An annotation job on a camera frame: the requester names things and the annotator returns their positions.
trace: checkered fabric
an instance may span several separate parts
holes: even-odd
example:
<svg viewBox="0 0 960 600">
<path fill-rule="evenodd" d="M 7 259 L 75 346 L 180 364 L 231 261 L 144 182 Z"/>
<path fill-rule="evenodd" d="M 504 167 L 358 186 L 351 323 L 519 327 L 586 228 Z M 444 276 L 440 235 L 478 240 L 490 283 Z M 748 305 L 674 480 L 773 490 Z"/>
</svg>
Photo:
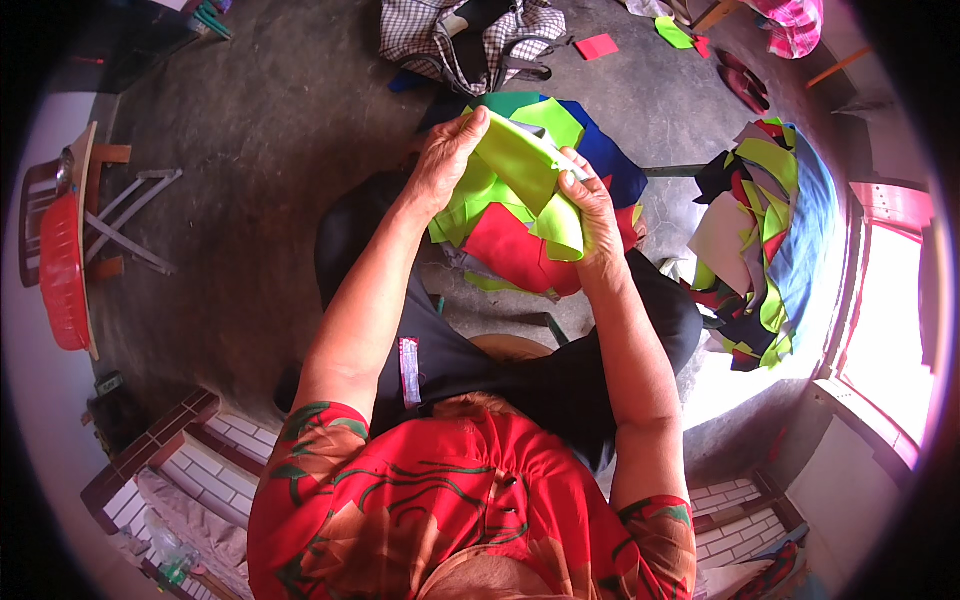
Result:
<svg viewBox="0 0 960 600">
<path fill-rule="evenodd" d="M 511 40 L 523 36 L 557 39 L 566 33 L 564 14 L 554 9 L 550 0 L 516 0 L 515 8 L 505 12 L 483 34 L 487 54 L 488 73 L 484 80 L 471 84 L 457 61 L 453 42 L 443 25 L 444 20 L 471 0 L 383 0 L 380 16 L 380 56 L 387 60 L 404 62 L 413 55 L 428 55 L 438 60 L 443 73 L 426 60 L 407 62 L 404 67 L 437 81 L 450 79 L 458 87 L 479 96 L 492 89 L 500 67 L 503 49 Z M 529 40 L 514 47 L 511 56 L 522 60 L 536 60 L 549 44 Z M 510 80 L 519 71 L 511 69 Z"/>
</svg>

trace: hand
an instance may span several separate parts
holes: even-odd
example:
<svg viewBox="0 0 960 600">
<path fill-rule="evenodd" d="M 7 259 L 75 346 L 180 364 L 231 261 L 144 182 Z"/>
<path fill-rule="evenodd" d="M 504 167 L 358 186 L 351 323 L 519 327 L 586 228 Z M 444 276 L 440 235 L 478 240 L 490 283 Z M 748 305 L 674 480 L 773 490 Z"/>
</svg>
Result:
<svg viewBox="0 0 960 600">
<path fill-rule="evenodd" d="M 453 188 L 467 170 L 468 156 L 489 127 L 487 107 L 478 107 L 470 114 L 434 127 L 404 190 L 408 202 L 422 207 L 430 218 L 446 208 Z"/>
<path fill-rule="evenodd" d="M 584 258 L 574 264 L 581 268 L 599 266 L 606 268 L 623 260 L 623 240 L 613 215 L 613 202 L 607 186 L 577 151 L 564 146 L 560 153 L 574 162 L 589 175 L 585 181 L 577 181 L 569 171 L 560 173 L 560 189 L 571 202 L 580 208 L 584 229 Z"/>
</svg>

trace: pink plaid fabric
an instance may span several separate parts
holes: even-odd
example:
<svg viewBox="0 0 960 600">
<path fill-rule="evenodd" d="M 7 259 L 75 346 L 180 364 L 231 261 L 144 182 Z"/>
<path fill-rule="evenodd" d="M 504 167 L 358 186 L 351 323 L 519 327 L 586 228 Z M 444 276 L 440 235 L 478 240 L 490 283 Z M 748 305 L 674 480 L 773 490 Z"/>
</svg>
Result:
<svg viewBox="0 0 960 600">
<path fill-rule="evenodd" d="M 820 43 L 824 25 L 823 0 L 740 0 L 774 21 L 767 52 L 785 59 L 800 59 Z"/>
</svg>

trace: window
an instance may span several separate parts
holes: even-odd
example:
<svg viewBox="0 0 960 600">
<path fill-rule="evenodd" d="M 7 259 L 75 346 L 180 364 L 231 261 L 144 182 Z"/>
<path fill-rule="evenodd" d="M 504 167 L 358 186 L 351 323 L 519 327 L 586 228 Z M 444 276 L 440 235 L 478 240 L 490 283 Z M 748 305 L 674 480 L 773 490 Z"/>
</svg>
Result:
<svg viewBox="0 0 960 600">
<path fill-rule="evenodd" d="M 863 188 L 853 187 L 864 205 L 866 223 L 860 289 L 836 378 L 866 400 L 859 410 L 849 406 L 855 413 L 868 407 L 889 421 L 887 426 L 872 427 L 913 467 L 933 391 L 920 333 L 924 219 L 918 218 L 916 208 L 923 202 L 929 205 L 929 197 L 892 186 L 859 185 Z M 901 212 L 905 206 L 911 214 Z M 876 423 L 877 418 L 864 420 Z"/>
</svg>

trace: red floral shirt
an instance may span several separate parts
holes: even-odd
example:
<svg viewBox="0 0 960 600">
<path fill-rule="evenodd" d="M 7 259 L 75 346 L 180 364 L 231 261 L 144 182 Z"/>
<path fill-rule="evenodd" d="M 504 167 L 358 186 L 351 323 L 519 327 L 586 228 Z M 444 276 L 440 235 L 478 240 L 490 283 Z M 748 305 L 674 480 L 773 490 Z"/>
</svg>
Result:
<svg viewBox="0 0 960 600">
<path fill-rule="evenodd" d="M 351 408 L 290 416 L 250 518 L 257 598 L 415 598 L 469 548 L 521 562 L 555 594 L 689 598 L 690 507 L 661 495 L 615 513 L 563 442 L 478 406 L 368 442 Z"/>
</svg>

